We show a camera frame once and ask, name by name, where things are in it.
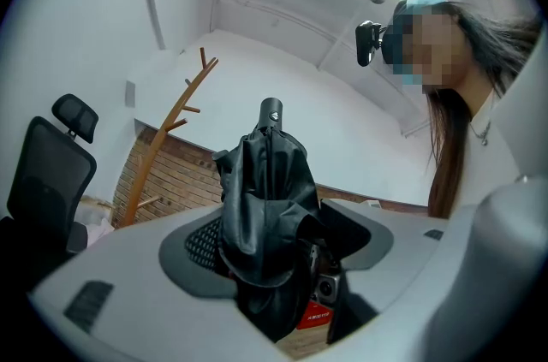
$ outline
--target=long dark hair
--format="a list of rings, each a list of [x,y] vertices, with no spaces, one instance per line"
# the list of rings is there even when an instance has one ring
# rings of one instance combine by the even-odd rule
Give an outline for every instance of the long dark hair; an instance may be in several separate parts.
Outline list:
[[[396,6],[397,13],[405,1]],[[458,25],[472,47],[474,60],[502,97],[520,73],[542,27],[540,16],[529,20],[494,21],[471,10],[464,3],[438,3],[433,13],[458,19]],[[428,215],[449,218],[461,183],[468,125],[472,115],[462,97],[452,89],[426,94],[431,119],[432,154],[436,174],[428,198]]]

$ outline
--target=black office chair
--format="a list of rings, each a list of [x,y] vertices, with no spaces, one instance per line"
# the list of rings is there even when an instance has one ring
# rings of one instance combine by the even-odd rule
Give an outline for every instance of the black office chair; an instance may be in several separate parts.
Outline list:
[[[97,169],[92,155],[74,142],[76,135],[93,141],[97,114],[72,94],[59,98],[52,112],[68,132],[43,117],[31,120],[8,198],[40,277],[86,248],[86,227],[74,222],[74,214]]]

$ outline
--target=umbrella handle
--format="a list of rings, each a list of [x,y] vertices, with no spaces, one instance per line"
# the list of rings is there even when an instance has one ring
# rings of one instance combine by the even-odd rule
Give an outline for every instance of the umbrella handle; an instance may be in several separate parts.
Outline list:
[[[276,128],[282,130],[283,105],[277,98],[266,98],[260,104],[257,129]]]

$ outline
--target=wooden floor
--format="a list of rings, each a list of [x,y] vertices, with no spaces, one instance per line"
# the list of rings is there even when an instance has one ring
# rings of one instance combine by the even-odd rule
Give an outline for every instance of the wooden floor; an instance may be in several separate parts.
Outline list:
[[[294,360],[321,352],[328,346],[325,343],[329,324],[311,329],[293,330],[278,341],[276,346]]]

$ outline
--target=white shirt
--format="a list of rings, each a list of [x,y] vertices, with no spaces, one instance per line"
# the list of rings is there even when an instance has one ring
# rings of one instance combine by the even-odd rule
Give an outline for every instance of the white shirt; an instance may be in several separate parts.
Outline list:
[[[474,131],[478,135],[485,131],[499,101],[493,90],[468,126],[461,185],[453,211],[461,205],[478,204],[487,194],[519,176],[514,157],[497,127],[490,126],[485,146],[474,134]]]

